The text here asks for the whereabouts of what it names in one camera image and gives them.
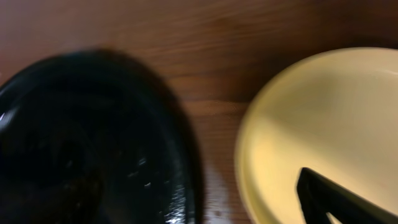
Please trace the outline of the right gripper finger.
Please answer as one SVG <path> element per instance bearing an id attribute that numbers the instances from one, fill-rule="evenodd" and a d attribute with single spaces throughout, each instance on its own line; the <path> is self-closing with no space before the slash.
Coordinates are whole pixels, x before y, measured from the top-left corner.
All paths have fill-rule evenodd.
<path id="1" fill-rule="evenodd" d="M 344 224 L 397 223 L 397 215 L 307 167 L 300 171 L 296 191 L 307 224 L 331 224 L 328 214 Z"/>

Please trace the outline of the yellow plate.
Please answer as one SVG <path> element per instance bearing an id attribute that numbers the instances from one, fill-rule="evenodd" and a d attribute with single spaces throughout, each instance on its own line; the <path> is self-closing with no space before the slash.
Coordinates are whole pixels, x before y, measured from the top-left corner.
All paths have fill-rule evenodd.
<path id="1" fill-rule="evenodd" d="M 303 223 L 304 167 L 397 213 L 397 50 L 339 49 L 274 77 L 241 122 L 235 173 L 255 223 Z"/>

